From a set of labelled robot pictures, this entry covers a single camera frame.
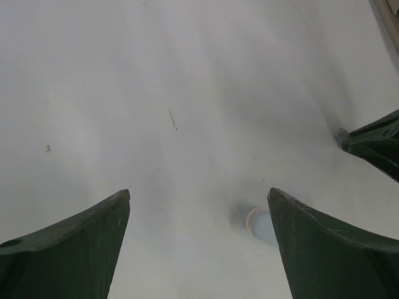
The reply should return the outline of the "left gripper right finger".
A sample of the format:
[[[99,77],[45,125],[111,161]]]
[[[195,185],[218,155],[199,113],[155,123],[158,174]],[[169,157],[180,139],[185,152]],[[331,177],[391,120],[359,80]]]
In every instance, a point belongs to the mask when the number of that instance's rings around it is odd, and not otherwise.
[[[398,298],[398,241],[315,210],[284,191],[268,197],[293,298]]]

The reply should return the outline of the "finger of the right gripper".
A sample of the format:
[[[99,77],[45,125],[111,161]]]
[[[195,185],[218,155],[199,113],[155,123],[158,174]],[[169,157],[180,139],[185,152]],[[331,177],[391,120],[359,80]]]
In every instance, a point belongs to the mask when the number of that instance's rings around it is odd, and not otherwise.
[[[375,122],[369,123],[359,129],[356,129],[356,130],[350,132],[350,136],[356,137],[361,134],[366,134],[371,131],[375,131],[377,129],[390,127],[393,124],[397,124],[397,123],[398,123],[398,110],[395,110],[394,112],[389,113],[385,117],[383,117]]]
[[[341,141],[341,146],[345,152],[365,160],[398,182],[398,135],[377,141],[348,138]]]

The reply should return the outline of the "long staple strip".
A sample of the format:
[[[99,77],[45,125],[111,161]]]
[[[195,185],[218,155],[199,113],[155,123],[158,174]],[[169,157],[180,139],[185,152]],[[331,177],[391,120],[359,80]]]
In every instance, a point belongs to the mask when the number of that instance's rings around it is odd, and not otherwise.
[[[337,140],[338,143],[342,143],[350,138],[350,134],[345,129],[340,128],[334,135],[334,138]]]

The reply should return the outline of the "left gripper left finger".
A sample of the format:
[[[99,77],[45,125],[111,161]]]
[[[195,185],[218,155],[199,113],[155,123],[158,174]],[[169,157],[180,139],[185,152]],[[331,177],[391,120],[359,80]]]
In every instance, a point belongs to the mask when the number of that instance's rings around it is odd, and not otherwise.
[[[127,189],[1,244],[1,298],[107,298],[130,215]]]

